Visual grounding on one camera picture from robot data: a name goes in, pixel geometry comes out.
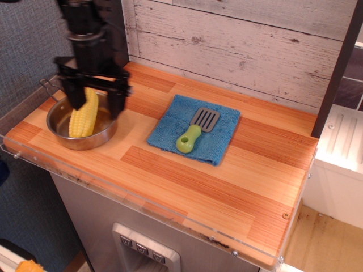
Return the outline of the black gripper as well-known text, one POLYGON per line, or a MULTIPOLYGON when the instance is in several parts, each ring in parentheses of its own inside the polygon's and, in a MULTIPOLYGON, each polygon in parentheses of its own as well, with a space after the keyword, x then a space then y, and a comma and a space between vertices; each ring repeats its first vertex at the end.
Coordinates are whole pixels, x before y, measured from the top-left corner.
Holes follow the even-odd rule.
POLYGON ((111 119, 117 119, 124 110, 130 86, 129 73, 114 60, 112 36, 70 34, 68 38, 74 55, 56 57, 54 63, 70 105, 79 110, 86 102, 84 88, 96 88, 107 92, 111 119))

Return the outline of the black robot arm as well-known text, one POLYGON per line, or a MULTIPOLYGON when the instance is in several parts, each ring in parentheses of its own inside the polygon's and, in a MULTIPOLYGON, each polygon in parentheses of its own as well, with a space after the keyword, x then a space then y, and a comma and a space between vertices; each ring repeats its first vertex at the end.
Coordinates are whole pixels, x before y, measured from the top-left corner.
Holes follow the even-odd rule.
POLYGON ((129 95, 129 62, 120 1, 58 1, 65 19, 71 57, 56 57, 58 76, 74 109, 86 102, 84 88, 107 92, 112 119, 124 110, 129 95))

